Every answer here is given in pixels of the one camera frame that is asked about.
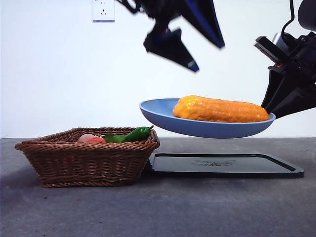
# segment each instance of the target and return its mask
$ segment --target basket rim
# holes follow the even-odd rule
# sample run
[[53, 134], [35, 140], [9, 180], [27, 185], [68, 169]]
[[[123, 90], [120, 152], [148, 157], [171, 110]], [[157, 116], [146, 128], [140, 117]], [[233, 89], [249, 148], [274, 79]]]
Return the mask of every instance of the basket rim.
[[92, 129], [92, 130], [100, 130], [100, 129], [134, 129], [134, 127], [77, 127], [72, 128], [67, 131], [32, 138], [20, 143], [15, 144], [15, 149], [24, 150], [30, 148], [36, 149], [54, 149], [55, 151], [63, 150], [63, 151], [74, 151], [74, 150], [138, 150], [138, 149], [146, 149], [150, 148], [158, 148], [160, 146], [159, 138], [154, 129], [151, 129], [150, 135], [146, 140], [143, 141], [135, 141], [135, 142], [123, 142], [123, 143], [115, 143], [115, 142], [107, 142], [107, 143], [84, 143], [84, 142], [75, 142], [75, 141], [45, 141], [45, 139], [49, 139], [54, 136], [61, 136], [67, 133], [75, 132], [81, 129]]

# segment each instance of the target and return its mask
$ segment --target cable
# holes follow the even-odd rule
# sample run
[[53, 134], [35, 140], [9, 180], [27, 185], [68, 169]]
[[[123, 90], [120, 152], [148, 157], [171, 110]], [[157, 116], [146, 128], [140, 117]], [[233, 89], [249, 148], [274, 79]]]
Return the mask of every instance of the cable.
[[283, 41], [284, 41], [285, 43], [287, 42], [287, 40], [286, 40], [286, 38], [285, 38], [285, 36], [284, 36], [285, 28], [286, 28], [291, 22], [293, 22], [294, 19], [295, 19], [293, 0], [290, 0], [290, 9], [291, 9], [291, 19], [290, 19], [288, 22], [285, 23], [285, 25], [283, 26], [282, 31], [281, 31], [281, 36], [282, 36], [282, 39], [283, 39]]

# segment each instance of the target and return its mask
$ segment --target electrical outlet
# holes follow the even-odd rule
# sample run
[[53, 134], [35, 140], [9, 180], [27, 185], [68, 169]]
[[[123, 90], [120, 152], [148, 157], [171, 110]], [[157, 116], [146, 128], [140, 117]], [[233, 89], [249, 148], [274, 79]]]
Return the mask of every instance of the electrical outlet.
[[115, 0], [92, 0], [93, 22], [115, 21]]

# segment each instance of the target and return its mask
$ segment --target green leaf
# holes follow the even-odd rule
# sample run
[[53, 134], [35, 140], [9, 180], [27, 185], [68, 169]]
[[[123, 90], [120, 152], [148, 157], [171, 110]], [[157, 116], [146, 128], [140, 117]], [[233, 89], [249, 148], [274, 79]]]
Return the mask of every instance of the green leaf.
[[116, 135], [116, 134], [106, 134], [102, 136], [107, 142], [123, 142], [125, 136], [124, 135]]

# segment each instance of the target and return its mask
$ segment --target gray table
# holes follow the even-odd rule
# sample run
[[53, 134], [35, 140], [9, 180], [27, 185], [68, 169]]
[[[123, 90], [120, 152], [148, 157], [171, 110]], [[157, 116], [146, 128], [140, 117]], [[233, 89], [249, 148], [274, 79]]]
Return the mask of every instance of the gray table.
[[161, 138], [155, 152], [264, 153], [299, 179], [142, 175], [132, 186], [42, 188], [1, 139], [1, 237], [315, 237], [316, 138]]

